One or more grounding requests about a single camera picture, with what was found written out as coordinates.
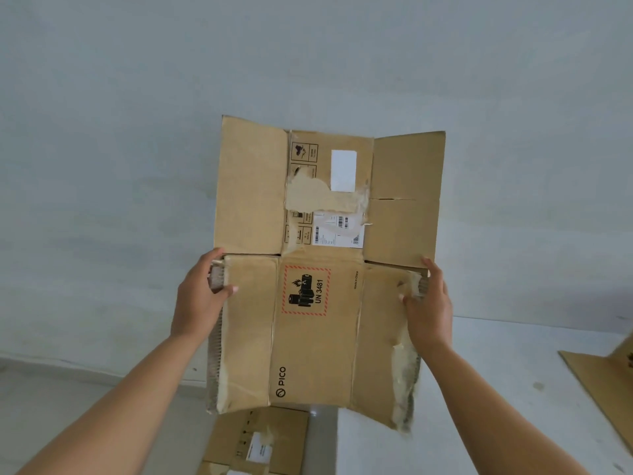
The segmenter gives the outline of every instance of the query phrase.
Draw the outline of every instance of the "cardboard piece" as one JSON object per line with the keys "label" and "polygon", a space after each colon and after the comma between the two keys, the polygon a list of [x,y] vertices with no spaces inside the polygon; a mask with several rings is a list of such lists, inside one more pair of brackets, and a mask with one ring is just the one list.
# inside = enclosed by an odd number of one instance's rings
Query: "cardboard piece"
{"label": "cardboard piece", "polygon": [[607,357],[558,353],[633,454],[633,334]]}
{"label": "cardboard piece", "polygon": [[310,414],[267,407],[218,415],[198,475],[299,475]]}
{"label": "cardboard piece", "polygon": [[407,430],[419,359],[398,295],[434,257],[445,140],[223,117],[214,245],[240,291],[210,339],[210,411],[319,403]]}

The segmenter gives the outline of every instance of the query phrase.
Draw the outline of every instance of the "person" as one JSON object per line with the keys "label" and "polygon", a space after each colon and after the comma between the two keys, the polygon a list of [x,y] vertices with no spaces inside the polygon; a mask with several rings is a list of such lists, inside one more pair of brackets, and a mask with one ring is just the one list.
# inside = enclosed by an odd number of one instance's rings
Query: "person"
{"label": "person", "polygon": [[[145,359],[44,447],[18,475],[136,475],[178,383],[237,291],[209,288],[216,248],[200,257],[178,287],[171,333]],[[453,307],[442,271],[428,258],[423,299],[403,298],[411,341],[431,369],[479,474],[567,474],[587,471],[503,399],[452,347]]]}

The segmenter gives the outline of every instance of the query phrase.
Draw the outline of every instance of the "person's right hand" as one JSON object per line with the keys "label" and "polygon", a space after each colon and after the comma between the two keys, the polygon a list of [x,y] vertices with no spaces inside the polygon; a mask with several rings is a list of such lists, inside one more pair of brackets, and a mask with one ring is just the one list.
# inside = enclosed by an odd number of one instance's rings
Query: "person's right hand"
{"label": "person's right hand", "polygon": [[429,258],[422,262],[431,273],[427,294],[422,299],[405,296],[403,303],[411,342],[426,359],[437,347],[450,348],[453,344],[453,303],[439,267]]}

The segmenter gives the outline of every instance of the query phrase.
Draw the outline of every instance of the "cardboard box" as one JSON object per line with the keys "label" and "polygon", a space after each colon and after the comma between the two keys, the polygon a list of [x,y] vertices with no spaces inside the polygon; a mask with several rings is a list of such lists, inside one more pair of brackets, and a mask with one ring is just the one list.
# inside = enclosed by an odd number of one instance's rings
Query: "cardboard box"
{"label": "cardboard box", "polygon": [[633,334],[608,357],[558,353],[633,454]]}
{"label": "cardboard box", "polygon": [[198,475],[299,475],[309,417],[277,407],[218,415]]}
{"label": "cardboard box", "polygon": [[434,257],[445,140],[223,117],[214,245],[240,291],[211,335],[210,409],[320,403],[407,429],[420,360],[398,295]]}

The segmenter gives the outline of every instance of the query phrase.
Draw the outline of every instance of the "person's left hand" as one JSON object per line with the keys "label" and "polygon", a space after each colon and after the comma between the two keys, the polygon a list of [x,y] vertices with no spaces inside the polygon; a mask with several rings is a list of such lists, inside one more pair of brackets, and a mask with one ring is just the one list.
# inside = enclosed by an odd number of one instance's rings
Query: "person's left hand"
{"label": "person's left hand", "polygon": [[217,293],[209,287],[211,262],[224,254],[224,248],[214,248],[200,257],[178,286],[176,309],[171,322],[171,336],[187,336],[200,345],[218,321],[225,300],[237,291],[227,285]]}

